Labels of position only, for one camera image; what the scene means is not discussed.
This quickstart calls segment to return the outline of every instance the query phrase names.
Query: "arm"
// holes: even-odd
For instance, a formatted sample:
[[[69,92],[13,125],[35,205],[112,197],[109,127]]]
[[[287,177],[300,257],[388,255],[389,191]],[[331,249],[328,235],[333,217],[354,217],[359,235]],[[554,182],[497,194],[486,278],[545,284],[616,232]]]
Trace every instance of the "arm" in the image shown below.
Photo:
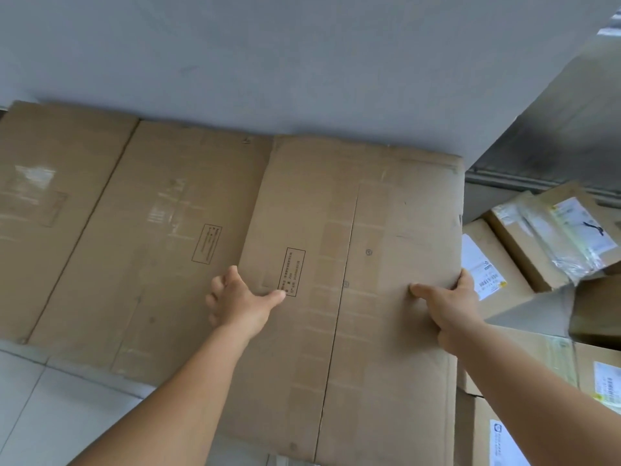
[[[621,457],[621,416],[580,392],[487,325],[466,270],[457,287],[413,284],[456,355],[532,465],[612,465]]]
[[[237,360],[284,291],[253,295],[231,266],[212,281],[211,336],[165,384],[95,440],[71,466],[203,466]]]

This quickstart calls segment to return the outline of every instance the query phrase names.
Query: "tile floor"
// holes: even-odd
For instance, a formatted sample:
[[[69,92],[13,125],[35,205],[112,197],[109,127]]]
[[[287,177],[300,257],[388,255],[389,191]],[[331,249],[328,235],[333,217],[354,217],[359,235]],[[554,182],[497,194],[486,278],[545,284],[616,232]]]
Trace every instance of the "tile floor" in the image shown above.
[[[464,222],[513,194],[466,185]],[[570,289],[547,294],[491,322],[565,335],[571,298]],[[152,390],[108,373],[48,359],[32,347],[0,342],[0,466],[63,466]],[[229,438],[214,440],[207,464],[301,466]]]

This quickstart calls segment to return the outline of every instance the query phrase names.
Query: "forearm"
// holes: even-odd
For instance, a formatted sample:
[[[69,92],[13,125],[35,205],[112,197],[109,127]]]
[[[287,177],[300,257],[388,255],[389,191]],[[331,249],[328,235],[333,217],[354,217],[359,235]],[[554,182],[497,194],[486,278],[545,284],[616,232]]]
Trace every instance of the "forearm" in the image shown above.
[[[215,329],[177,374],[98,438],[72,466],[204,465],[246,344],[228,327]]]
[[[485,323],[452,336],[454,352],[531,464],[613,464],[621,416]]]

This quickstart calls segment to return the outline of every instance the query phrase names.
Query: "hand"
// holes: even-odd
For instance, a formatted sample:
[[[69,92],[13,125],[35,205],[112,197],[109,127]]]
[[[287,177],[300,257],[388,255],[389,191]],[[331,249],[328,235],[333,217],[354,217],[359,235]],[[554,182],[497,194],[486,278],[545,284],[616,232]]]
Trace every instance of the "hand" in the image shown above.
[[[285,292],[280,290],[255,296],[237,273],[237,266],[211,280],[211,291],[206,297],[207,307],[213,310],[209,322],[214,328],[232,328],[245,342],[263,329],[271,310],[285,298]]]
[[[440,327],[438,342],[449,353],[454,354],[455,338],[464,330],[484,324],[477,312],[479,297],[474,291],[474,280],[464,268],[453,290],[410,284],[410,293],[426,300],[431,319]]]

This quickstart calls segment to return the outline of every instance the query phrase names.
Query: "cardboard box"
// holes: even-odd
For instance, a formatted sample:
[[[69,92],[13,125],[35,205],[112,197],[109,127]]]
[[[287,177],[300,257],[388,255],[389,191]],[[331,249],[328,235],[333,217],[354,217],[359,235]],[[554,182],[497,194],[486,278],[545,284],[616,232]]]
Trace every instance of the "cardboard box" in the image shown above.
[[[576,374],[576,361],[571,340],[563,337],[554,337],[543,334],[534,334],[524,330],[509,329],[508,327],[496,327],[511,341],[519,345],[535,360],[546,365],[551,371],[561,376],[572,386],[578,387]],[[462,391],[473,395],[482,396],[472,378],[466,373],[461,363],[457,365],[457,386]]]
[[[0,337],[25,343],[135,116],[17,101],[0,121]]]
[[[621,352],[574,344],[580,391],[621,414]]]
[[[240,360],[223,433],[325,466],[451,463],[455,360],[408,283],[456,281],[463,179],[454,156],[276,140],[240,272],[289,296]]]
[[[141,382],[209,334],[211,279],[244,245],[272,140],[141,121],[30,343]]]
[[[580,282],[570,336],[585,344],[621,350],[621,274]]]
[[[494,466],[528,462],[487,401],[457,391],[454,464]]]
[[[528,222],[523,218],[524,208],[519,207],[524,205],[535,216]],[[581,277],[621,260],[621,231],[576,181],[536,198],[522,193],[483,217],[538,293],[570,282],[570,277],[552,262],[553,255]],[[587,249],[598,255],[600,268],[592,268],[586,260]]]
[[[479,313],[484,319],[535,297],[528,281],[483,219],[463,227],[462,267],[474,278]]]

